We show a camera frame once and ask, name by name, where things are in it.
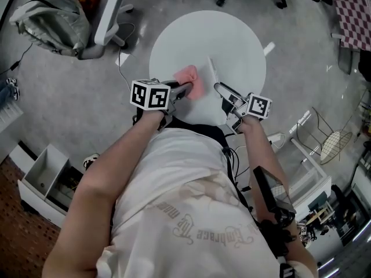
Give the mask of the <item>black plastic buckle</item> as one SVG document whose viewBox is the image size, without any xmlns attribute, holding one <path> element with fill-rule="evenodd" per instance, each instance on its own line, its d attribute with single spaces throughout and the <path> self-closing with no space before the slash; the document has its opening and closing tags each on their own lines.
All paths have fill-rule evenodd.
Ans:
<svg viewBox="0 0 371 278">
<path fill-rule="evenodd" d="M 295 278 L 295 269 L 289 264 L 280 264 L 279 278 Z"/>
</svg>

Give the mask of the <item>white drawer cabinet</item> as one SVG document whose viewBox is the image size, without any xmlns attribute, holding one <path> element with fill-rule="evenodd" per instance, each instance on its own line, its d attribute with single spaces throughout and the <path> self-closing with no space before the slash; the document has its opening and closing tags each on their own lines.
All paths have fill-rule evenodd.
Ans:
<svg viewBox="0 0 371 278">
<path fill-rule="evenodd" d="M 23 115 L 23 111 L 15 101 L 10 101 L 0 109 L 0 132 Z"/>
</svg>

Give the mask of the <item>black cantilever chair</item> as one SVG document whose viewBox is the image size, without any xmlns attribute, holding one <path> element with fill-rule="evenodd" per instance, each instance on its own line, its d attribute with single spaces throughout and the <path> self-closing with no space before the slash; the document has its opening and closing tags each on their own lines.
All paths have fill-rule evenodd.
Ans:
<svg viewBox="0 0 371 278">
<path fill-rule="evenodd" d="M 339 47 L 338 66 L 347 75 L 351 74 L 354 53 L 359 54 L 358 71 L 365 81 L 371 83 L 371 52 Z"/>
</svg>

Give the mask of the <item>red white checked tablecloth table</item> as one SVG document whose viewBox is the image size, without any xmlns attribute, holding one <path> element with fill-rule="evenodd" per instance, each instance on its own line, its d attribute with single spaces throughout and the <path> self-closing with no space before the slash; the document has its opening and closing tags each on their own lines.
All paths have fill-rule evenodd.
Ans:
<svg viewBox="0 0 371 278">
<path fill-rule="evenodd" d="M 333 0 L 342 47 L 371 52 L 371 0 Z"/>
</svg>

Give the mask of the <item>person's left forearm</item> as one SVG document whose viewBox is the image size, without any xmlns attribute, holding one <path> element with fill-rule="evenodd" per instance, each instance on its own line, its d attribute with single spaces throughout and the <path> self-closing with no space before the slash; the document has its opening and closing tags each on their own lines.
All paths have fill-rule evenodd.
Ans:
<svg viewBox="0 0 371 278">
<path fill-rule="evenodd" d="M 161 111 L 143 113 L 140 120 L 89 166 L 75 192 L 115 201 L 123 192 L 144 150 L 162 121 Z"/>
</svg>

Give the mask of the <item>person's black trousers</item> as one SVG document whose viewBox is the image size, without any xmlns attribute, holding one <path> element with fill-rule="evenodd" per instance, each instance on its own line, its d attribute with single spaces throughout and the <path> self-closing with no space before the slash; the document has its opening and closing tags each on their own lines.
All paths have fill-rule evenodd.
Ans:
<svg viewBox="0 0 371 278">
<path fill-rule="evenodd" d="M 228 143 L 225 138 L 225 135 L 221 128 L 218 126 L 211 126 L 211 125 L 203 125 L 203 124 L 189 124 L 186 122 L 183 122 L 180 119 L 177 119 L 173 117 L 172 121 L 165 126 L 166 128 L 177 128 L 177 129 L 184 129 L 184 130 L 190 130 L 195 133 L 207 136 L 209 138 L 214 139 L 217 141 L 223 148 L 228 148 Z"/>
</svg>

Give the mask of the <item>black and white sneaker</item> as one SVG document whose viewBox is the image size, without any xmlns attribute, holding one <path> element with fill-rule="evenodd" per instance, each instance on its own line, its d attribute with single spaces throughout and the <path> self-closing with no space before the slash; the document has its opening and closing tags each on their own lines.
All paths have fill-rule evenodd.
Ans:
<svg viewBox="0 0 371 278">
<path fill-rule="evenodd" d="M 87 158 L 85 158 L 83 161 L 83 167 L 85 168 L 85 170 L 87 170 L 91 166 L 91 164 L 94 163 L 98 159 L 99 156 L 100 155 L 98 153 L 94 153 L 88 156 Z"/>
</svg>

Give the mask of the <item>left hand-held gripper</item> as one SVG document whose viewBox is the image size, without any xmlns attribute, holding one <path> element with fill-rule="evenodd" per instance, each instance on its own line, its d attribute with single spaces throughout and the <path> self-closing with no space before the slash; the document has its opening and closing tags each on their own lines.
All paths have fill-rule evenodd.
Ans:
<svg viewBox="0 0 371 278">
<path fill-rule="evenodd" d="M 143 111 L 164 111 L 174 114 L 176 107 L 170 100 L 172 87 L 175 88 L 175 100 L 187 97 L 192 90 L 192 83 L 180 84 L 178 81 L 160 82 L 157 79 L 132 81 L 130 103 Z"/>
</svg>

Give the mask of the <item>white remote control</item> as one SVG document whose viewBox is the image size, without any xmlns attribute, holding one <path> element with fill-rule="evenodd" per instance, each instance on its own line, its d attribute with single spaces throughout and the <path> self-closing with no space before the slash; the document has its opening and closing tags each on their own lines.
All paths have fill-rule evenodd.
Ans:
<svg viewBox="0 0 371 278">
<path fill-rule="evenodd" d="M 214 63 L 213 59 L 209 56 L 208 56 L 208 66 L 209 66 L 210 75 L 211 75 L 211 79 L 212 79 L 212 86 L 214 86 L 215 84 L 219 83 L 220 81 L 219 81 L 219 75 L 218 75 L 215 63 Z"/>
</svg>

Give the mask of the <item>person's white printed t-shirt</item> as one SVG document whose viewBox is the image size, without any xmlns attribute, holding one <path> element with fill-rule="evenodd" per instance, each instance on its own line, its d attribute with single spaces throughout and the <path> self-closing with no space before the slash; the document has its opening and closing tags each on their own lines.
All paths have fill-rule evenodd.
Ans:
<svg viewBox="0 0 371 278">
<path fill-rule="evenodd" d="M 279 278 L 280 263 L 227 175 L 215 140 L 166 129 L 115 206 L 98 278 Z"/>
</svg>

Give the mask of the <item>grey backpack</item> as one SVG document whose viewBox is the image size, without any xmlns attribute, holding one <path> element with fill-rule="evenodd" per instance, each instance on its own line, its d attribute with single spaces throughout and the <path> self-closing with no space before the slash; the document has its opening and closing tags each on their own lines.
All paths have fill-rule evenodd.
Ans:
<svg viewBox="0 0 371 278">
<path fill-rule="evenodd" d="M 31 43 L 62 56 L 78 57 L 90 37 L 90 23 L 79 0 L 30 0 L 9 22 Z"/>
</svg>

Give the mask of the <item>brown dotted mat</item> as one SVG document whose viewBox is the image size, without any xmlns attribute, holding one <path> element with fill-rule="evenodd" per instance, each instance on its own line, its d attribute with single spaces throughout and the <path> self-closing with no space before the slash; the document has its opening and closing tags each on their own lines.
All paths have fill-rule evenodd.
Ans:
<svg viewBox="0 0 371 278">
<path fill-rule="evenodd" d="M 60 228 L 24 211 L 18 189 L 23 172 L 6 158 L 0 164 L 0 278 L 41 278 Z"/>
</svg>

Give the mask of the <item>white office chair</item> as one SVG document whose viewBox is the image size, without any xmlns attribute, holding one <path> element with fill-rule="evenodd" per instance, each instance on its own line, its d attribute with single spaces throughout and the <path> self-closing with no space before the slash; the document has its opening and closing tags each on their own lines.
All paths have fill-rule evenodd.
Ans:
<svg viewBox="0 0 371 278">
<path fill-rule="evenodd" d="M 123 4 L 123 0 L 95 0 L 93 12 L 85 11 L 91 25 L 91 34 L 86 48 L 79 52 L 77 58 L 90 60 L 100 58 L 109 42 L 115 42 L 121 49 L 128 47 L 127 40 L 117 35 L 119 31 L 118 16 L 121 13 L 130 13 L 134 9 L 132 4 Z"/>
</svg>

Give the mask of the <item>white open box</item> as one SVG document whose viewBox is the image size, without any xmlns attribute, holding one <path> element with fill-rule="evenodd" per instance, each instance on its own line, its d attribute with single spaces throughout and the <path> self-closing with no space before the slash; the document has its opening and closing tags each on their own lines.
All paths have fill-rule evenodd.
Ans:
<svg viewBox="0 0 371 278">
<path fill-rule="evenodd" d="M 61 228 L 81 178 L 69 158 L 50 144 L 18 182 L 23 206 Z"/>
</svg>

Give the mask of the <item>pink cloth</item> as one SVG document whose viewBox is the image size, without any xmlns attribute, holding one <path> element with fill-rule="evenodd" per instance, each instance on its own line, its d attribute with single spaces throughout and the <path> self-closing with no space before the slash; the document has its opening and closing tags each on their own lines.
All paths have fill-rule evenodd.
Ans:
<svg viewBox="0 0 371 278">
<path fill-rule="evenodd" d="M 173 75 L 174 79 L 180 84 L 192 83 L 192 89 L 187 95 L 190 100 L 197 100 L 204 95 L 203 80 L 198 75 L 196 66 L 189 65 Z"/>
</svg>

